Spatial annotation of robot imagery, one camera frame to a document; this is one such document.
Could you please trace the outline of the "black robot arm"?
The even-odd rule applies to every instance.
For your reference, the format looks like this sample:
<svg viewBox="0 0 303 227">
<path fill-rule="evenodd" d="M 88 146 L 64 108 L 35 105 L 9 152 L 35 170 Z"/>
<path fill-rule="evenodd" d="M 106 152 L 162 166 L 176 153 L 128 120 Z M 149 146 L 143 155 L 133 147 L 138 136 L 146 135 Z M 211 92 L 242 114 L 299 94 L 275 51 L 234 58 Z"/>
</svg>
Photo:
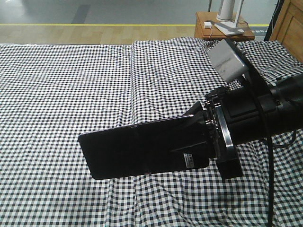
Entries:
<svg viewBox="0 0 303 227">
<path fill-rule="evenodd" d="M 242 87 L 219 87 L 184 115 L 160 121 L 156 134 L 156 172 L 205 168 L 214 159 L 222 179 L 243 175 L 236 145 L 303 126 L 303 77 L 273 84 L 240 79 Z"/>
</svg>

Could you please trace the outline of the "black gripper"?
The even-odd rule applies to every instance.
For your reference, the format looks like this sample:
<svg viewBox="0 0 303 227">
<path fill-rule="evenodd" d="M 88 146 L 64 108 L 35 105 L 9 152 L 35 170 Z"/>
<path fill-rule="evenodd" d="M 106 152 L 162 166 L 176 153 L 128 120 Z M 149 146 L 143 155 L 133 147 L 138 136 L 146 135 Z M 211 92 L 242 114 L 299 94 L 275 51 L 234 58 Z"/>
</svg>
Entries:
<svg viewBox="0 0 303 227">
<path fill-rule="evenodd" d="M 196 102 L 182 116 L 161 121 L 153 141 L 168 152 L 216 157 L 223 180 L 243 175 L 236 145 L 283 132 L 281 112 L 270 93 L 256 96 L 244 87 L 219 87 L 206 95 L 205 107 L 206 113 Z"/>
</svg>

